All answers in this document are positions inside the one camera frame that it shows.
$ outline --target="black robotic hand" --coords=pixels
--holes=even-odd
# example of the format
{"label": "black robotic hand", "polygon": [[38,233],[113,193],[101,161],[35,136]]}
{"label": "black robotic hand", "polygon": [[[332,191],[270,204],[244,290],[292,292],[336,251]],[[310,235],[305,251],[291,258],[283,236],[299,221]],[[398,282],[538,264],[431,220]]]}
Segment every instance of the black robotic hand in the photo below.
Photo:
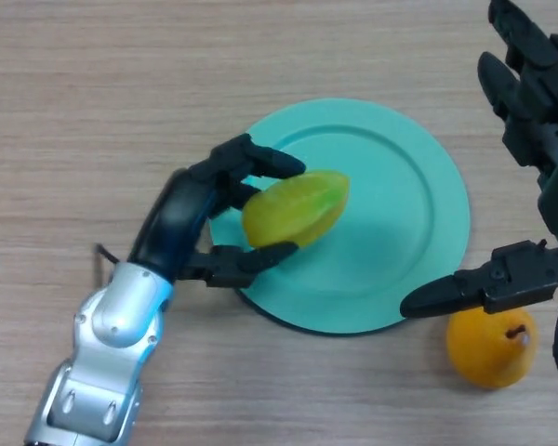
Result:
{"label": "black robotic hand", "polygon": [[[507,45],[506,64],[485,52],[477,66],[480,84],[504,122],[504,145],[520,166],[537,168],[538,209],[558,240],[558,35],[547,37],[509,0],[491,0],[488,19]],[[497,312],[551,299],[557,287],[558,248],[521,242],[497,248],[479,269],[420,287],[400,310],[406,318],[479,306]]]}
{"label": "black robotic hand", "polygon": [[[245,252],[232,245],[195,250],[208,218],[230,208],[241,210],[257,188],[243,183],[249,176],[288,178],[306,166],[281,151],[261,147],[248,134],[233,138],[210,156],[172,174],[140,229],[127,261],[153,270],[169,282],[200,280],[207,286],[246,288],[266,269],[293,255],[294,243],[276,243]],[[118,259],[101,244],[96,254]]]}

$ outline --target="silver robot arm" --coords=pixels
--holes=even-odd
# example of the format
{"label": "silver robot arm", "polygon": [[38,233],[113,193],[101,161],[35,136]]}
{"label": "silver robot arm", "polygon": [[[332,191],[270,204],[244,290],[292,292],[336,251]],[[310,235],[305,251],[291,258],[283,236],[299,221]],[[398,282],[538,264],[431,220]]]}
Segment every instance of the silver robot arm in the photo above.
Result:
{"label": "silver robot arm", "polygon": [[255,145],[248,134],[221,144],[208,159],[176,171],[140,229],[127,261],[74,316],[73,354],[49,377],[24,446],[127,446],[136,423],[140,374],[163,335],[174,282],[246,288],[293,255],[293,243],[244,252],[237,246],[195,251],[208,218],[242,209],[259,190],[250,176],[286,178],[305,165]]}
{"label": "silver robot arm", "polygon": [[51,375],[24,444],[124,446],[139,414],[140,373],[163,335],[171,283],[130,263],[74,316],[73,355]]}

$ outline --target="plate rim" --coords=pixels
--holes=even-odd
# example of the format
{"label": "plate rim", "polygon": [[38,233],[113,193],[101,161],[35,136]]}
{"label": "plate rim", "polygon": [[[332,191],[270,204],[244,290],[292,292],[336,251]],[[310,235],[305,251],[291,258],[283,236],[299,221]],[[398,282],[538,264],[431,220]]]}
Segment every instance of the plate rim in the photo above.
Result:
{"label": "plate rim", "polygon": [[[395,109],[368,100],[354,99],[354,98],[317,98],[317,99],[309,99],[309,100],[304,100],[301,102],[289,104],[284,108],[274,111],[264,116],[257,122],[255,122],[253,125],[250,126],[250,128],[246,132],[252,136],[253,141],[255,143],[259,145],[272,147],[273,144],[268,142],[272,138],[272,135],[276,134],[277,132],[279,132],[280,134],[285,134],[283,131],[280,131],[282,126],[276,125],[273,121],[277,121],[278,119],[281,121],[282,119],[285,119],[285,117],[289,117],[290,114],[297,115],[299,112],[306,109],[309,110],[310,108],[317,108],[316,110],[318,110],[319,114],[322,114],[321,113],[322,109],[326,109],[326,107],[329,107],[329,109],[333,109],[333,110],[335,108],[337,109],[345,108],[345,109],[349,109],[349,111],[352,112],[359,112],[360,110],[362,110],[366,112],[371,112],[369,114],[382,115],[382,117],[388,117],[389,119],[398,122],[399,123],[398,125],[402,125],[401,123],[403,123],[407,133],[409,132],[413,133],[415,134],[415,136],[419,136],[420,138],[422,138],[422,140],[426,141],[426,145],[430,148],[431,152],[438,154],[438,156],[440,157],[439,160],[440,162],[446,160],[446,163],[448,164],[445,167],[447,179],[449,182],[452,182],[454,180],[457,183],[456,184],[457,190],[455,190],[456,193],[454,193],[453,196],[456,197],[457,200],[460,199],[460,202],[458,202],[458,206],[456,208],[456,212],[462,212],[463,222],[461,226],[457,225],[457,228],[462,228],[462,231],[458,231],[458,233],[456,234],[458,236],[456,239],[457,251],[451,253],[450,256],[445,257],[445,262],[449,264],[447,266],[447,269],[458,268],[459,265],[462,263],[464,256],[467,253],[467,249],[469,247],[469,243],[472,235],[471,201],[470,201],[469,193],[467,191],[467,186],[465,184],[464,178],[462,177],[458,169],[458,166],[455,164],[455,161],[450,155],[450,153],[446,150],[444,145],[441,144],[441,142],[434,135],[429,133],[428,130],[417,121],[413,120],[409,116],[400,113]],[[357,126],[358,128],[362,128],[366,131],[370,131],[375,135],[385,136],[385,133],[388,134],[388,132],[383,131],[384,130],[383,128],[380,129],[380,131],[377,131],[376,127],[372,127],[370,125],[360,125],[357,124],[357,122],[352,122],[348,124],[352,126]],[[269,126],[273,128],[273,131],[264,134],[266,131],[265,129],[268,128]],[[298,133],[298,129],[295,126],[292,126],[292,129],[289,131],[291,132],[290,134],[292,135]],[[410,157],[410,159],[414,162],[414,164],[421,170],[422,175],[425,176],[425,171],[422,168],[421,163],[416,159],[417,151],[414,153],[410,153],[409,145],[405,145],[405,144],[397,144],[397,145],[400,147],[402,151],[404,151],[406,156]],[[254,179],[253,177],[250,177],[245,182],[249,183],[253,179]],[[426,180],[426,182],[427,182],[427,187],[430,188],[431,201],[433,201],[434,197],[441,198],[440,195],[435,194],[433,192],[432,190],[433,184],[428,180]],[[215,224],[215,221],[210,222],[209,225],[210,235],[211,235],[211,239],[213,240],[213,243],[218,243],[219,238],[222,238],[219,236],[218,231],[216,230],[217,226],[218,225]],[[421,258],[410,267],[410,269],[406,273],[407,275],[409,275],[409,273],[417,267],[418,263],[421,263],[423,257],[426,256],[426,251],[429,250],[432,245],[434,245],[434,240],[433,237],[430,237],[430,239],[427,242],[427,246],[424,249],[424,252],[420,256]],[[248,292],[252,294],[252,289],[253,288],[251,287],[250,289],[246,289],[246,290],[236,290],[236,292],[238,293],[239,296],[243,298],[243,300],[245,300],[247,304],[249,304],[251,307],[256,309],[259,313],[262,313],[263,316],[275,320],[276,322],[280,322],[282,325],[288,326],[293,329],[301,330],[306,333],[315,333],[319,335],[331,335],[331,336],[364,335],[368,333],[380,332],[382,330],[396,326],[400,322],[405,320],[400,315],[399,317],[387,318],[389,320],[388,322],[377,324],[376,328],[368,328],[367,330],[362,330],[362,331],[350,330],[350,331],[343,331],[343,332],[340,331],[328,332],[328,331],[318,330],[318,329],[310,328],[306,324],[298,324],[296,322],[290,321],[289,319],[284,319],[278,316],[277,314],[269,311],[268,308],[265,308],[264,305],[261,305],[261,303],[256,299],[256,297],[252,297],[248,295]],[[399,297],[397,297],[396,302],[398,306],[400,303]]]}

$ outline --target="pear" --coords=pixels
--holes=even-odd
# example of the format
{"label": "pear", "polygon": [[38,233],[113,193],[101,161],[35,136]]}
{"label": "pear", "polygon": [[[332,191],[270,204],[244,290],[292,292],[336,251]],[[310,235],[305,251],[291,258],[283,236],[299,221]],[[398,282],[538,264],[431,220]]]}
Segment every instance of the pear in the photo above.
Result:
{"label": "pear", "polygon": [[457,372],[483,388],[511,386],[531,369],[538,348],[538,327],[524,308],[488,314],[473,308],[450,316],[448,357]]}

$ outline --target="wooden table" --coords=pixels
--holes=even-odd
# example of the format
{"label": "wooden table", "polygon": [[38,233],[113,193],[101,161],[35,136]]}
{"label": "wooden table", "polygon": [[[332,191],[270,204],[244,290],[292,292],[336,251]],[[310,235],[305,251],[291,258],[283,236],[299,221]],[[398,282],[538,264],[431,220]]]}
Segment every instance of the wooden table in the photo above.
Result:
{"label": "wooden table", "polygon": [[[520,6],[558,33],[558,0]],[[0,0],[0,446],[20,444],[71,352],[90,245],[125,255],[170,172],[307,98],[375,100],[450,150],[471,194],[464,265],[549,237],[536,173],[500,142],[476,76],[504,45],[487,2]],[[541,347],[509,389],[467,387],[445,319],[326,339],[229,291],[178,286],[143,376],[133,446],[558,445],[558,299],[532,307]]]}

